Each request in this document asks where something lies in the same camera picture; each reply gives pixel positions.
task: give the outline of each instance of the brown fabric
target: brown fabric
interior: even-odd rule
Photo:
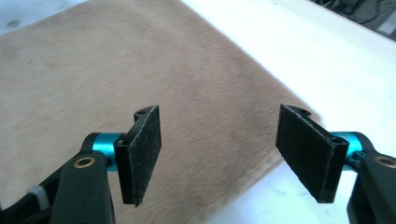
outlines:
[[[177,1],[91,1],[0,36],[0,202],[15,203],[89,133],[160,105],[163,149],[144,204],[118,223],[205,222],[280,160],[280,104],[304,106]]]

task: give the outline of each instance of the white surface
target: white surface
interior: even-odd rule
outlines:
[[[0,0],[0,34],[79,0]],[[304,0],[183,0],[323,117],[329,131],[365,133],[396,157],[396,44]],[[209,223],[347,223],[355,181],[317,204],[283,163]]]

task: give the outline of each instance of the teal cylindrical connector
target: teal cylindrical connector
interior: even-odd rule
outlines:
[[[109,160],[108,171],[118,171],[114,143],[119,139],[121,133],[100,133],[97,135],[92,151],[100,151]]]
[[[346,153],[346,161],[352,160],[352,156],[355,152],[363,151],[361,141],[354,133],[331,133],[334,136],[344,138],[349,142],[349,148]],[[344,170],[352,170],[349,166],[344,165]]]

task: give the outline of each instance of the screw hole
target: screw hole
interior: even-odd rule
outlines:
[[[84,157],[75,162],[75,167],[78,169],[86,168],[91,166],[95,162],[95,158],[93,157]]]

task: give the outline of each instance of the fabric sheet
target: fabric sheet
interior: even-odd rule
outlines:
[[[89,133],[127,132],[136,110],[159,105],[163,148],[143,204],[122,204],[108,174],[117,223],[206,222],[281,161],[280,104],[309,110],[178,1],[80,4],[0,36],[0,203]]]

